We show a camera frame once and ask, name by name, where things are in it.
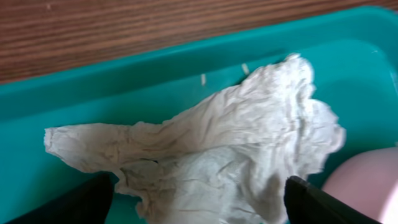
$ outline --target black object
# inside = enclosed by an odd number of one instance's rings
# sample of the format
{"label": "black object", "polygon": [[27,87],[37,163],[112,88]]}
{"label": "black object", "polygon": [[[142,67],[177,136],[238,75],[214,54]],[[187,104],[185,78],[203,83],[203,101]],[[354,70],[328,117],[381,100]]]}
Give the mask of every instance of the black object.
{"label": "black object", "polygon": [[380,224],[296,176],[286,180],[284,201],[291,224]]}
{"label": "black object", "polygon": [[112,197],[109,175],[101,174],[8,224],[104,223]]}

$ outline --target green plastic container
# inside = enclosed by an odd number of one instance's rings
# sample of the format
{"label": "green plastic container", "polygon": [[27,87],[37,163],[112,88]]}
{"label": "green plastic container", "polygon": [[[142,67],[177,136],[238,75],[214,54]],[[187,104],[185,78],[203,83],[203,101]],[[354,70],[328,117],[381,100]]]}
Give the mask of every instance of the green plastic container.
{"label": "green plastic container", "polygon": [[[345,147],[310,181],[398,140],[398,17],[362,7],[240,32],[0,86],[0,223],[92,177],[45,153],[44,128],[160,123],[253,71],[301,53],[315,69],[314,97],[347,129]],[[202,86],[200,75],[206,74]],[[116,195],[107,223],[145,223],[138,198]]]}

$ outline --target teal tray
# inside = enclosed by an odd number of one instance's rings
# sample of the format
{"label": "teal tray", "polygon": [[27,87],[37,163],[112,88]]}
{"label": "teal tray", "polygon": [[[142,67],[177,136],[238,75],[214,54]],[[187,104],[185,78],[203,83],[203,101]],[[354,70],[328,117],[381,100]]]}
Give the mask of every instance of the teal tray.
{"label": "teal tray", "polygon": [[[45,153],[44,128],[83,123],[160,123],[253,71],[301,53],[315,69],[314,97],[347,130],[321,186],[342,162],[398,139],[398,17],[362,7],[216,37],[0,86],[0,223],[92,177]],[[201,74],[206,84],[201,84]],[[145,223],[139,199],[115,195],[107,223]]]}

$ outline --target brown wooden surface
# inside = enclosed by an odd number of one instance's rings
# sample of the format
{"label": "brown wooden surface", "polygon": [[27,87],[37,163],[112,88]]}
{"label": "brown wooden surface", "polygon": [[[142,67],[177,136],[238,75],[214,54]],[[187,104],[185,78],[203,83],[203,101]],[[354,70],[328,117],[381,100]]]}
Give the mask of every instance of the brown wooden surface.
{"label": "brown wooden surface", "polygon": [[0,0],[0,83],[398,0]]}

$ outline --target white cloth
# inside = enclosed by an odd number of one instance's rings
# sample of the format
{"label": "white cloth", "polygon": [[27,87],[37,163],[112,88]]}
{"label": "white cloth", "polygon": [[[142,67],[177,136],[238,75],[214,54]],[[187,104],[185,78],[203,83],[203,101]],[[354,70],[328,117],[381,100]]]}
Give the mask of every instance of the white cloth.
{"label": "white cloth", "polygon": [[283,223],[285,180],[319,172],[345,137],[310,98],[312,79],[290,55],[162,124],[48,128],[45,148],[82,172],[116,174],[148,223]]}

